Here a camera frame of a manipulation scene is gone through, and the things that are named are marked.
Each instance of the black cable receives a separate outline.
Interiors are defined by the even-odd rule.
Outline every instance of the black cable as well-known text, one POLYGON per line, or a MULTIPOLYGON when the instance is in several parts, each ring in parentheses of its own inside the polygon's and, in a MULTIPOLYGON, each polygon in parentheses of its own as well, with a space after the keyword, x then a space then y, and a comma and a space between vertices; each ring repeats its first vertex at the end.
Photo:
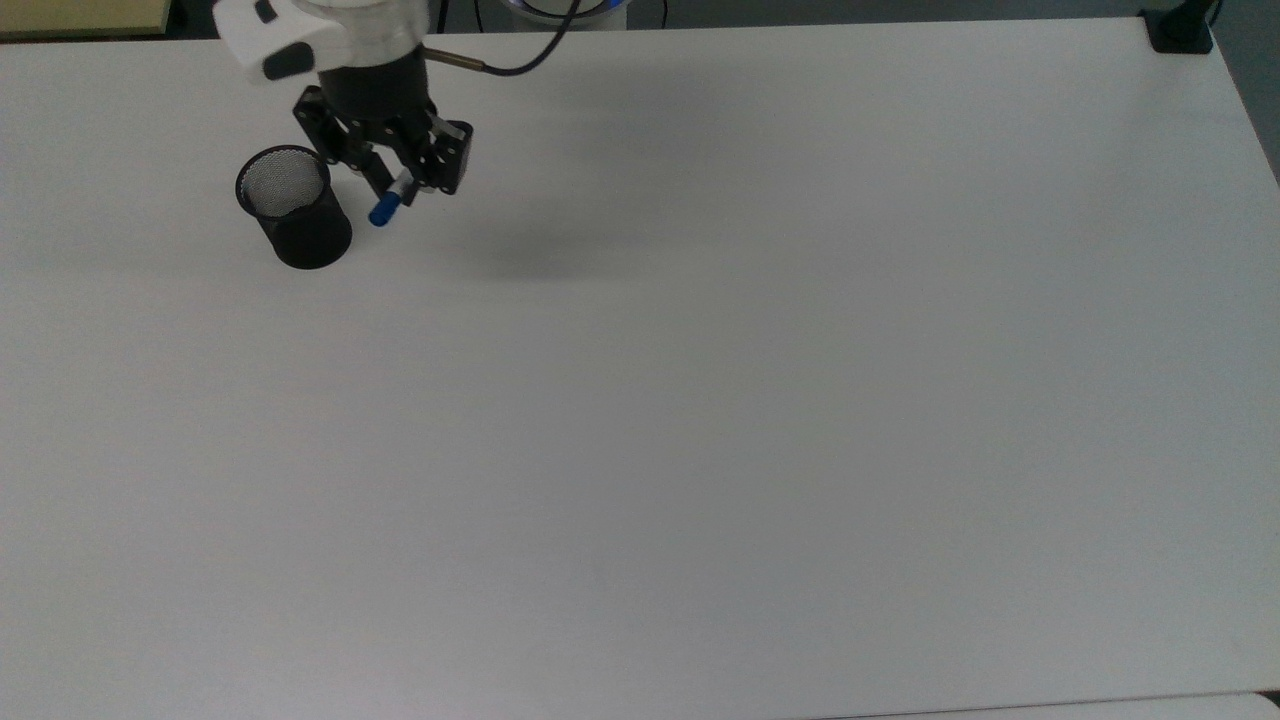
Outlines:
POLYGON ((547 44, 547 47, 538 54, 536 58, 520 65, 518 68, 494 68, 492 65, 484 65, 481 72, 489 73, 498 77, 516 77, 527 73, 529 70, 543 64, 543 60, 550 56, 556 46, 559 45, 561 40, 564 40, 564 33, 568 32, 568 26, 573 23, 573 18, 577 17, 577 8, 582 4, 582 0, 573 0, 573 4, 568 6, 568 12, 564 13, 564 19, 561 22, 559 27, 556 28, 556 37, 547 44))
POLYGON ((449 14, 449 0, 440 0, 440 17, 435 18, 435 35, 444 35, 444 18, 449 14))

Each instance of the mesh pen holder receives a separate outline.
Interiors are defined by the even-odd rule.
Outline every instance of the mesh pen holder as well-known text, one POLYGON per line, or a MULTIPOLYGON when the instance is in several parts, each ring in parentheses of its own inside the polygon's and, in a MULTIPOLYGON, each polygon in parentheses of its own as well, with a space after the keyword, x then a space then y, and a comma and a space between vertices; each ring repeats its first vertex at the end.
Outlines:
POLYGON ((329 186, 329 167, 306 147, 279 145, 253 155, 236 178, 236 199, 285 265, 324 268, 351 247, 351 222, 329 186))

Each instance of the yellow object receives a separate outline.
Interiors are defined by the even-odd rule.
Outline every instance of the yellow object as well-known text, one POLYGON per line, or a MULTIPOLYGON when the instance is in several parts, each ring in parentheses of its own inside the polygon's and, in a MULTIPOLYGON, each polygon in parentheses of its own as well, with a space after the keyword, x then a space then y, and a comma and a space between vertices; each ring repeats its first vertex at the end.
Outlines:
POLYGON ((170 0, 0 0, 0 38, 160 35, 170 0))

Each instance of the floor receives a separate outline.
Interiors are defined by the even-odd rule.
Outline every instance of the floor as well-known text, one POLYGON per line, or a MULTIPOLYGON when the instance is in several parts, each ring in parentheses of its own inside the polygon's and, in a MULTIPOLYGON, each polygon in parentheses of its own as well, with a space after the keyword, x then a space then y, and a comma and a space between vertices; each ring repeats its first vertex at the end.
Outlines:
MULTIPOLYGON (((214 0, 173 0, 169 37, 216 37, 214 0)), ((431 0, 436 5, 440 0, 431 0)), ((667 0, 669 28, 835 24, 1027 18, 1132 17, 1178 0, 667 0)), ((1213 32, 1280 179, 1280 0, 1222 0, 1213 32)), ((475 8, 488 32, 509 32, 500 0, 452 0, 445 32, 476 32, 475 8)), ((657 28, 662 0, 634 0, 632 29, 657 28)))

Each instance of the table surface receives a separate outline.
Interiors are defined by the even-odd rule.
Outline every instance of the table surface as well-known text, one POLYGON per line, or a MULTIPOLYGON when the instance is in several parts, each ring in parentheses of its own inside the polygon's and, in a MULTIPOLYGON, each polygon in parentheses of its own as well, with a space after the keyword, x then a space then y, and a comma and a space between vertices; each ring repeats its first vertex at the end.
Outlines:
POLYGON ((908 720, 1280 720, 1280 708, 1258 694, 975 710, 908 720))
POLYGON ((1216 51, 585 33, 431 82, 460 195, 374 231, 338 172, 352 250, 297 272, 232 186, 305 81, 0 47, 15 717, 1280 684, 1280 192, 1216 51))
POLYGON ((4 0, 0 37, 163 33, 170 0, 4 0))

